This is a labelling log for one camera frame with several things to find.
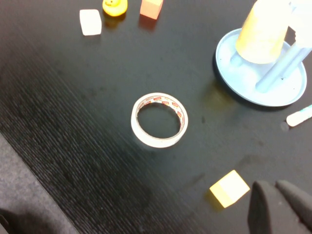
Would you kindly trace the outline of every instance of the plastic toy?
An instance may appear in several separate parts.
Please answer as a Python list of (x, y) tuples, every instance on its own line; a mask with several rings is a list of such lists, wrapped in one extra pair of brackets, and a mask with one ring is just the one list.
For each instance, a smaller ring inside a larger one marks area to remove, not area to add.
[(162, 4), (163, 0), (142, 0), (140, 14), (156, 20)]
[(124, 14), (128, 9), (128, 0), (104, 0), (103, 10), (106, 14), (116, 17)]

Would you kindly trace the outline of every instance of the yellow rubber duck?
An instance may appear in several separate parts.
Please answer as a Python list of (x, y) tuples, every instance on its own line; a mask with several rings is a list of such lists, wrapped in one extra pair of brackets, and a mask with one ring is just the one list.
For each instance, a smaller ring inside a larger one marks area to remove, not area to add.
[(127, 11), (128, 0), (104, 0), (103, 10), (110, 16), (120, 16)]

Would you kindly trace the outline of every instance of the orange block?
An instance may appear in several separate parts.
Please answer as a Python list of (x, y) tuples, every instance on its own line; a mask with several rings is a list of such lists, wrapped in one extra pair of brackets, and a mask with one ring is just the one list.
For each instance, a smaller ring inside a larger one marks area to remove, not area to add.
[(156, 20), (163, 2), (163, 0), (142, 0), (140, 14)]

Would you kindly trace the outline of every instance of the yellow block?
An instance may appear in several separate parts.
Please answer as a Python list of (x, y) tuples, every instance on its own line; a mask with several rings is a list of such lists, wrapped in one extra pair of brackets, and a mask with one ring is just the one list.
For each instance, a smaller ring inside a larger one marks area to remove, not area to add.
[(291, 13), (286, 0), (258, 0), (236, 42), (239, 55), (257, 64), (276, 61), (283, 47)]
[(235, 170), (228, 173), (210, 188), (210, 191), (224, 208), (237, 202), (249, 190), (250, 188), (246, 182)]

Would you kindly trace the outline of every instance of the yellow cup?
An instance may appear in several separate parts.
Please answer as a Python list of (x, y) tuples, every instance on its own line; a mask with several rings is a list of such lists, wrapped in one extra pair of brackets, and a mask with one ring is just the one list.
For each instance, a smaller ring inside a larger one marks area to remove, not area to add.
[(236, 42), (245, 60), (265, 64), (279, 57), (292, 9), (286, 0), (258, 0), (252, 7)]

